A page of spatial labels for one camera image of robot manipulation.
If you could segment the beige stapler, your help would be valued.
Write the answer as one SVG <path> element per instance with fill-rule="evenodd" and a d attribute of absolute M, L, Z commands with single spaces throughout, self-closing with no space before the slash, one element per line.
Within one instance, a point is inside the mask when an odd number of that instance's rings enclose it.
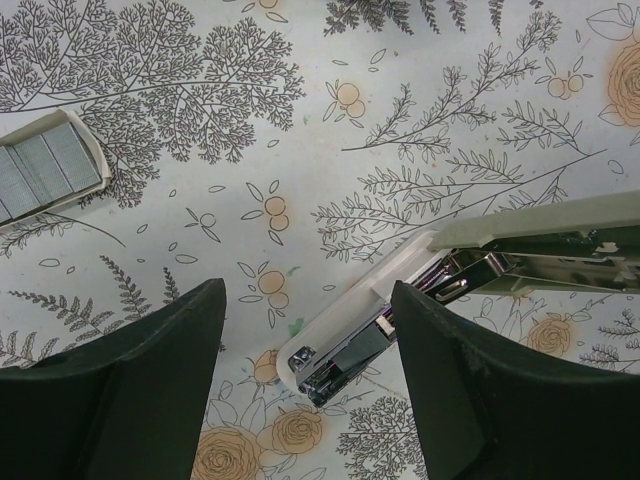
<path fill-rule="evenodd" d="M 393 326 L 396 282 L 447 305 L 472 294 L 528 290 L 636 294 L 639 194 L 636 191 L 459 220 L 420 229 L 278 352 L 286 388 L 321 407 L 351 381 L 332 356 L 376 321 Z"/>

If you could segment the white staples tray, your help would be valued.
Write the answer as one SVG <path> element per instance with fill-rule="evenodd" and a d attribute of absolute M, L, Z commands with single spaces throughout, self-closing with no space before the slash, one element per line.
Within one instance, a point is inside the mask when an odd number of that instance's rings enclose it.
<path fill-rule="evenodd" d="M 1 225 L 3 227 L 15 224 L 19 221 L 30 219 L 38 214 L 45 213 L 50 209 L 55 209 L 63 205 L 69 204 L 71 202 L 78 201 L 84 196 L 101 192 L 105 190 L 106 187 L 109 186 L 109 184 L 111 183 L 113 174 L 111 172 L 109 164 L 106 160 L 106 156 L 103 152 L 103 149 L 97 137 L 91 132 L 89 127 L 81 120 L 79 115 L 74 111 L 56 109 L 20 127 L 19 129 L 11 133 L 6 133 L 1 137 L 1 147 L 7 146 L 7 145 L 17 145 L 23 141 L 26 141 L 36 136 L 42 137 L 42 134 L 44 132 L 50 129 L 53 129 L 64 123 L 71 123 L 75 127 L 76 131 L 78 132 L 80 138 L 84 141 L 85 145 L 88 147 L 88 150 L 91 152 L 91 155 L 95 161 L 95 164 L 101 176 L 101 183 L 99 185 L 87 188 L 80 192 L 72 191 L 71 194 L 59 199 L 57 202 L 51 205 L 42 207 L 39 210 L 33 211 L 32 213 L 17 219 L 11 219 L 8 214 L 8 211 L 1 203 Z"/>

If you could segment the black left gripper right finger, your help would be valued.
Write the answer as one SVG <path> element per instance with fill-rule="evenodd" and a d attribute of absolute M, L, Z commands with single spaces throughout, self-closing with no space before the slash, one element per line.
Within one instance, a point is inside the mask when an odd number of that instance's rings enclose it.
<path fill-rule="evenodd" d="M 635 479 L 639 379 L 539 353 L 397 282 L 392 313 L 432 479 Z"/>

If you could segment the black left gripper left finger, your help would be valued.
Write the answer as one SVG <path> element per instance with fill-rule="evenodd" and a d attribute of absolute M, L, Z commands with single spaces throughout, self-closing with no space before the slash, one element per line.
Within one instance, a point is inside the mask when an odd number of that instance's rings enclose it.
<path fill-rule="evenodd" d="M 146 317 L 1 372 L 5 479 L 187 479 L 221 343 L 210 279 Z"/>

